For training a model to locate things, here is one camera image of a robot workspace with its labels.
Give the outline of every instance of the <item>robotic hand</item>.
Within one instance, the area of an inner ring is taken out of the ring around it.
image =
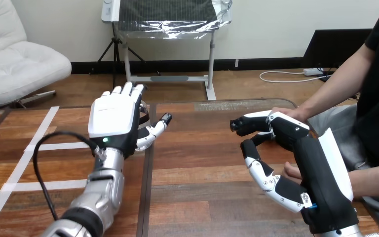
[[[172,116],[166,113],[152,126],[138,130],[144,86],[106,91],[92,104],[88,124],[93,150],[94,170],[88,175],[83,194],[76,198],[63,216],[53,222],[43,237],[101,237],[112,225],[123,195],[124,160],[135,150],[144,150],[166,129]]]
[[[240,144],[249,173],[265,194],[292,212],[301,212],[310,232],[321,237],[362,237],[352,207],[349,175],[330,129],[318,140],[309,127],[281,112],[262,111],[230,121],[239,136],[260,132]],[[294,152],[302,183],[281,175],[261,160],[256,146],[275,140]]]

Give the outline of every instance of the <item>power strip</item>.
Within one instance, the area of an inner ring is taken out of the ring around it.
[[[303,69],[305,76],[314,76],[322,74],[323,68],[309,68],[309,69]]]

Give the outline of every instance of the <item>white frame stand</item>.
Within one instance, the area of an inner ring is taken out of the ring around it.
[[[207,92],[208,100],[216,100],[216,94],[213,87],[213,66],[214,66],[214,31],[211,32],[211,41],[210,41],[210,57],[209,57],[209,68],[208,75],[203,77],[187,77],[187,76],[153,76],[153,77],[138,77],[131,76],[130,72],[130,60],[128,57],[128,44],[127,40],[124,39],[122,44],[123,54],[124,54],[124,66],[125,66],[125,75],[127,81],[132,82],[172,82],[172,81],[188,81],[188,82],[200,82],[205,83],[205,89]]]

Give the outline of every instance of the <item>white wall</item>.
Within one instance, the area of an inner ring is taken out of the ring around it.
[[[102,0],[12,0],[28,40],[72,62],[96,61],[111,41]],[[302,57],[316,29],[372,28],[379,0],[233,0],[233,22],[217,31],[216,58]],[[208,41],[134,39],[145,60],[208,59]],[[104,60],[112,60],[110,50]]]

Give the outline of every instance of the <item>person's hand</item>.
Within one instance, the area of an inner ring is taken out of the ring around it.
[[[290,165],[288,162],[285,162],[284,164],[282,176],[291,179],[298,184],[302,182],[302,175],[300,174],[299,168]]]
[[[297,119],[300,122],[306,122],[308,119],[306,112],[302,111],[299,108],[292,110],[292,109],[274,107],[272,108],[272,113],[275,113],[275,112],[281,112],[285,115],[292,117],[293,119]]]

